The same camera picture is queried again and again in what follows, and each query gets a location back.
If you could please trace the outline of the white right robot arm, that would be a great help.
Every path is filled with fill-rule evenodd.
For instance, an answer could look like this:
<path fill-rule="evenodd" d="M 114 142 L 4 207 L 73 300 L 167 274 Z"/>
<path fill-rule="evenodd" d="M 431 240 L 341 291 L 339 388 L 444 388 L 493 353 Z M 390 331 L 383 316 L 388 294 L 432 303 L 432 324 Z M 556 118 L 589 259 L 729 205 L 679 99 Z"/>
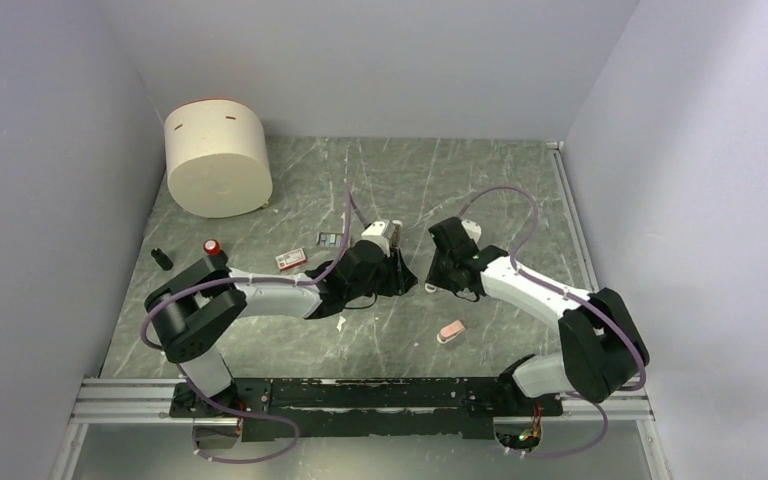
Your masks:
<path fill-rule="evenodd" d="M 525 267 L 500 247 L 479 247 L 478 226 L 458 217 L 428 232 L 435 253 L 427 285 L 510 304 L 560 340 L 559 352 L 527 355 L 500 374 L 499 398 L 508 412 L 525 413 L 549 394 L 575 393 L 600 403 L 632 379 L 645 382 L 650 356 L 618 292 L 574 288 Z"/>

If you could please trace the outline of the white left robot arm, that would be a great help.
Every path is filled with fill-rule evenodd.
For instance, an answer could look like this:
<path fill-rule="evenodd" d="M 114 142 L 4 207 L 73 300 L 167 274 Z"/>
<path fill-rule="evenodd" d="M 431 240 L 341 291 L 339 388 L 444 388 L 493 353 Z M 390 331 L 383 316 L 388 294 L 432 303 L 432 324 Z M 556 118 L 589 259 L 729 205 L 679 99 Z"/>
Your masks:
<path fill-rule="evenodd" d="M 396 297 L 417 285 L 401 251 L 360 240 L 341 257 L 293 276 L 234 270 L 225 253 L 205 256 L 154 290 L 144 301 L 156 348 L 198 388 L 197 403 L 221 416 L 233 409 L 237 388 L 217 341 L 245 317 L 305 320 L 341 313 L 361 297 Z"/>

